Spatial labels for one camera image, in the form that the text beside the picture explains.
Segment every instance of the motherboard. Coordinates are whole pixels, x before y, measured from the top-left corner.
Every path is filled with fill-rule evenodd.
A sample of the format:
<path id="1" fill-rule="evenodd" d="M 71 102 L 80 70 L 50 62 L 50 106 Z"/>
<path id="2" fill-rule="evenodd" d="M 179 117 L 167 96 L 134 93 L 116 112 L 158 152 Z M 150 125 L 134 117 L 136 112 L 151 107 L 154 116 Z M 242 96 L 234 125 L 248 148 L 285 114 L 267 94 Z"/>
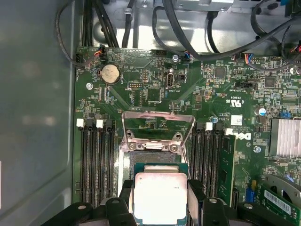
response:
<path id="1" fill-rule="evenodd" d="M 81 47 L 77 60 L 97 51 Z M 263 68 L 283 64 L 273 56 L 252 61 Z M 98 206 L 118 196 L 123 181 L 133 178 L 135 162 L 187 161 L 205 194 L 232 207 L 255 202 L 257 185 L 268 174 L 300 185 L 299 72 L 258 71 L 241 55 L 206 62 L 162 50 L 105 49 L 76 70 L 73 202 Z M 122 152 L 132 136 L 179 139 L 185 152 L 167 146 L 144 152 L 139 145 Z"/>

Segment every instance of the ram slot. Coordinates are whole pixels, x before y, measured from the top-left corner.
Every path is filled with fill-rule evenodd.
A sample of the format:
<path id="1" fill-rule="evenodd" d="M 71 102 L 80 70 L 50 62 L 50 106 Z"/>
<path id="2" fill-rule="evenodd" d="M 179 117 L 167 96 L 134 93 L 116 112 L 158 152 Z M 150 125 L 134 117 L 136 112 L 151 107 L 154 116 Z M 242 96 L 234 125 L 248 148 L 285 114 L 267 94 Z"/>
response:
<path id="1" fill-rule="evenodd" d="M 222 137 L 223 137 L 223 130 L 217 129 L 214 131 L 213 136 L 213 157 L 211 161 L 212 165 L 212 175 L 211 175 L 211 191 L 210 196 L 216 197 L 217 196 L 217 180 L 218 180 L 218 170 L 220 164 L 220 155 L 221 155 L 221 145 L 222 145 Z"/>
<path id="2" fill-rule="evenodd" d="M 106 132 L 105 127 L 99 130 L 99 166 L 98 166 L 98 198 L 99 204 L 105 198 L 105 140 L 106 140 Z"/>
<path id="3" fill-rule="evenodd" d="M 204 146 L 204 130 L 195 127 L 192 132 L 192 146 L 190 154 L 190 171 L 192 179 L 199 179 L 201 175 L 202 147 Z"/>
<path id="4" fill-rule="evenodd" d="M 114 128 L 113 122 L 110 120 L 106 123 L 106 144 L 108 153 L 108 167 L 107 167 L 107 198 L 113 196 L 113 171 L 114 171 Z"/>
<path id="5" fill-rule="evenodd" d="M 92 149 L 91 149 L 91 167 L 90 167 L 90 175 L 91 175 L 91 195 L 90 200 L 91 204 L 94 208 L 98 207 L 98 131 L 97 128 L 93 128 L 91 131 L 92 135 Z"/>
<path id="6" fill-rule="evenodd" d="M 87 128 L 81 131 L 81 152 L 80 152 L 80 201 L 86 202 L 86 177 L 87 177 Z"/>
<path id="7" fill-rule="evenodd" d="M 93 151 L 93 131 L 89 128 L 87 132 L 87 151 L 86 151 L 86 189 L 85 189 L 85 202 L 91 202 L 91 189 L 92 189 L 92 178 L 91 178 L 91 159 Z"/>
<path id="8" fill-rule="evenodd" d="M 210 181 L 211 181 L 211 159 L 212 159 L 212 131 L 205 131 L 205 144 L 203 148 L 203 159 L 202 159 L 202 183 L 205 187 L 204 193 L 210 196 Z"/>

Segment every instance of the mounting screw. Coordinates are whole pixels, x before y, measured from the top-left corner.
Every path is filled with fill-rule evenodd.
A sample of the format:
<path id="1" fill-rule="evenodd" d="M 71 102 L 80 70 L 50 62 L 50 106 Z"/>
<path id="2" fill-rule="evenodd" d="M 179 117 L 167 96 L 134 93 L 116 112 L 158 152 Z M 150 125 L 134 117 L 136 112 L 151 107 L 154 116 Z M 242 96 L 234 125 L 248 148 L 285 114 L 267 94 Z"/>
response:
<path id="1" fill-rule="evenodd" d="M 170 146 L 170 151 L 171 152 L 176 152 L 178 150 L 178 146 L 177 145 L 171 145 Z"/>
<path id="2" fill-rule="evenodd" d="M 146 0 L 144 0 L 144 1 L 142 2 L 142 7 L 143 7 L 143 8 L 146 8 L 146 7 L 147 7 L 147 1 L 146 1 Z"/>
<path id="3" fill-rule="evenodd" d="M 211 203 L 217 203 L 217 200 L 216 199 L 209 199 L 209 202 L 211 202 Z"/>
<path id="4" fill-rule="evenodd" d="M 88 90 L 93 89 L 93 84 L 90 83 L 90 82 L 88 82 L 88 83 L 86 84 L 86 88 L 87 88 Z"/>
<path id="5" fill-rule="evenodd" d="M 85 209 L 85 208 L 86 208 L 86 206 L 79 206 L 79 207 L 78 207 L 79 210 L 83 210 L 83 209 Z"/>
<path id="6" fill-rule="evenodd" d="M 244 204 L 244 207 L 246 207 L 249 210 L 253 209 L 253 206 L 251 204 L 248 204 L 248 203 Z"/>
<path id="7" fill-rule="evenodd" d="M 128 149 L 131 150 L 131 151 L 135 150 L 136 149 L 136 143 L 134 143 L 134 142 L 129 143 L 128 144 Z"/>
<path id="8" fill-rule="evenodd" d="M 255 146 L 254 149 L 253 149 L 253 151 L 254 151 L 255 153 L 260 153 L 260 152 L 261 152 L 261 147 Z"/>
<path id="9" fill-rule="evenodd" d="M 174 54 L 174 55 L 171 57 L 171 59 L 172 59 L 172 61 L 175 62 L 175 63 L 179 62 L 179 56 L 176 55 L 176 54 Z"/>
<path id="10" fill-rule="evenodd" d="M 174 73 L 174 69 L 173 68 L 169 68 L 168 70 L 167 70 L 167 73 Z"/>

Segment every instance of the sticker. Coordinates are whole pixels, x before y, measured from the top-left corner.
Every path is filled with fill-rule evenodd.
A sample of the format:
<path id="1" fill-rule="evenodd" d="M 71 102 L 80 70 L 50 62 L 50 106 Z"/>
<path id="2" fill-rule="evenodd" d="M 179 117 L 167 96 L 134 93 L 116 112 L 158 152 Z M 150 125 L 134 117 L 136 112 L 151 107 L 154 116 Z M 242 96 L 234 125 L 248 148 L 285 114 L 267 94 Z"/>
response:
<path id="1" fill-rule="evenodd" d="M 242 115 L 231 115 L 231 126 L 242 126 L 243 116 Z"/>
<path id="2" fill-rule="evenodd" d="M 265 190 L 264 197 L 266 197 L 272 203 L 277 205 L 280 209 L 285 211 L 287 214 L 291 215 L 291 211 L 292 211 L 291 207 L 289 205 L 287 205 L 286 203 L 284 203 L 283 201 L 281 201 L 280 199 L 278 199 L 276 196 L 272 195 L 270 192 Z"/>

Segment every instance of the heatsink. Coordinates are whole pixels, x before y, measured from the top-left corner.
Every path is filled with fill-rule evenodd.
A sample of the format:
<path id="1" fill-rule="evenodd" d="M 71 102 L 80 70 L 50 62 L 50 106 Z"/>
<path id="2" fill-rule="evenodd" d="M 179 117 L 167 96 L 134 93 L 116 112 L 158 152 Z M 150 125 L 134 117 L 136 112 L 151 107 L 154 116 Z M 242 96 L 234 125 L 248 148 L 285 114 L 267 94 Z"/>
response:
<path id="1" fill-rule="evenodd" d="M 301 157 L 301 120 L 272 119 L 270 154 Z"/>

